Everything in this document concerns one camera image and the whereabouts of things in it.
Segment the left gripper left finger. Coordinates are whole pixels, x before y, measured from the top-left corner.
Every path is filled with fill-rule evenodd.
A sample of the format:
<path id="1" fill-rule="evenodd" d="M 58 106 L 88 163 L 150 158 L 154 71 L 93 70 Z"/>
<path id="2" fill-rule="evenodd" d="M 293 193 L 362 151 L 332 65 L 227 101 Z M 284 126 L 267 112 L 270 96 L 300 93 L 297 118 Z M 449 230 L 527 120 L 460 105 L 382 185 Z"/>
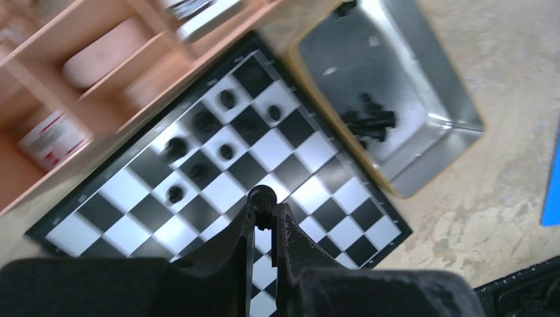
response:
<path id="1" fill-rule="evenodd" d="M 192 253 L 26 258 L 1 269 L 2 316 L 247 316 L 254 212 L 243 207 Z"/>

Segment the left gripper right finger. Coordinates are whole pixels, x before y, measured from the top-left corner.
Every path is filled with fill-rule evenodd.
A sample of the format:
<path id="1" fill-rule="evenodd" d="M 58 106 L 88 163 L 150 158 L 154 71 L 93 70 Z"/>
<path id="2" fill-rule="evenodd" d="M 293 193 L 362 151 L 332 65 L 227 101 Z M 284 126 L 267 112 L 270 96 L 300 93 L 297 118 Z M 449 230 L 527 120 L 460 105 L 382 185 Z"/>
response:
<path id="1" fill-rule="evenodd" d="M 468 283 L 448 271 L 348 269 L 275 207 L 279 316 L 484 316 Z"/>

